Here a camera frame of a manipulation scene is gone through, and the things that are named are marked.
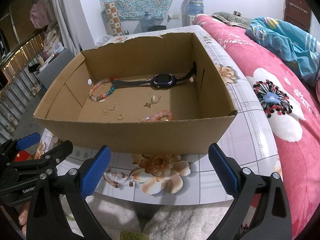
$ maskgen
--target railing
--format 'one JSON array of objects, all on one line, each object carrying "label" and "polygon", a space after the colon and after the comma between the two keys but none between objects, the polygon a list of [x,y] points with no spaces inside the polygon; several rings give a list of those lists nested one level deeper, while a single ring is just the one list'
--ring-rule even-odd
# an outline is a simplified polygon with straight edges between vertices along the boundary
[{"label": "railing", "polygon": [[42,57],[44,31],[39,29],[32,33],[0,63],[8,80],[0,91],[0,142],[14,136],[17,124],[34,97],[31,89],[40,84],[38,77],[29,73],[28,66],[38,63],[38,57]]}]

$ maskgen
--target curtain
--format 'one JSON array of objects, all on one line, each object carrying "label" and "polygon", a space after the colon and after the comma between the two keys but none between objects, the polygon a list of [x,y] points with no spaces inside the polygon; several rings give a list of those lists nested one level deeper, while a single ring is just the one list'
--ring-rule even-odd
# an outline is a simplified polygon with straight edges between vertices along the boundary
[{"label": "curtain", "polygon": [[72,15],[68,0],[52,0],[52,5],[61,30],[63,45],[76,56],[80,52],[81,46],[76,30],[72,28],[76,23],[71,17],[68,18],[68,15]]}]

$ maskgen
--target watch face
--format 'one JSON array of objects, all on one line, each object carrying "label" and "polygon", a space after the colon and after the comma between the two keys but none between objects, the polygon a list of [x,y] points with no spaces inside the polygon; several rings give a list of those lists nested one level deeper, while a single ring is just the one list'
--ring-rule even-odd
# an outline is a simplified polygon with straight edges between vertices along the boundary
[{"label": "watch face", "polygon": [[156,83],[169,83],[171,82],[171,75],[169,74],[159,74],[156,75]]}]

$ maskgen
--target screw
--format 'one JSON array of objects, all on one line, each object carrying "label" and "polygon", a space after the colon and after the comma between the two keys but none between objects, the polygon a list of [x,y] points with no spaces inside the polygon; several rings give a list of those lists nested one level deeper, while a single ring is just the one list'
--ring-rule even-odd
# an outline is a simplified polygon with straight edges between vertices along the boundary
[{"label": "screw", "polygon": [[47,169],[45,173],[50,175],[52,173],[52,169]]},{"label": "screw", "polygon": [[279,175],[278,173],[274,172],[274,173],[273,173],[273,177],[274,177],[275,179],[279,179],[279,178],[280,178],[280,175]]},{"label": "screw", "polygon": [[77,173],[77,169],[71,169],[70,171],[69,171],[69,174],[70,175],[75,175]]},{"label": "screw", "polygon": [[46,177],[47,177],[47,174],[45,173],[40,174],[40,179],[45,179]]},{"label": "screw", "polygon": [[249,175],[249,174],[251,173],[251,170],[250,170],[249,168],[243,168],[243,169],[242,169],[242,172],[243,172],[244,174]]}]

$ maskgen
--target cardboard box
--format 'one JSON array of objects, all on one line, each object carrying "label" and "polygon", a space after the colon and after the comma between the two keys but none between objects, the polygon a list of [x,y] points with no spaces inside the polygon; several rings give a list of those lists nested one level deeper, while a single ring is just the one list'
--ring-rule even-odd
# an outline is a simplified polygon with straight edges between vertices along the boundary
[{"label": "cardboard box", "polygon": [[[195,33],[126,37],[98,49],[79,53],[48,89],[34,117],[62,140],[74,145],[136,154],[207,153],[233,121],[237,111],[230,94]],[[152,78],[159,73],[183,76],[197,64],[194,82],[170,89],[119,88],[105,99],[88,98],[87,81],[116,77],[121,80]],[[94,95],[109,90],[100,86]],[[152,96],[161,100],[145,107]],[[112,108],[108,115],[101,111]],[[140,120],[162,110],[173,112],[173,121]]]}]

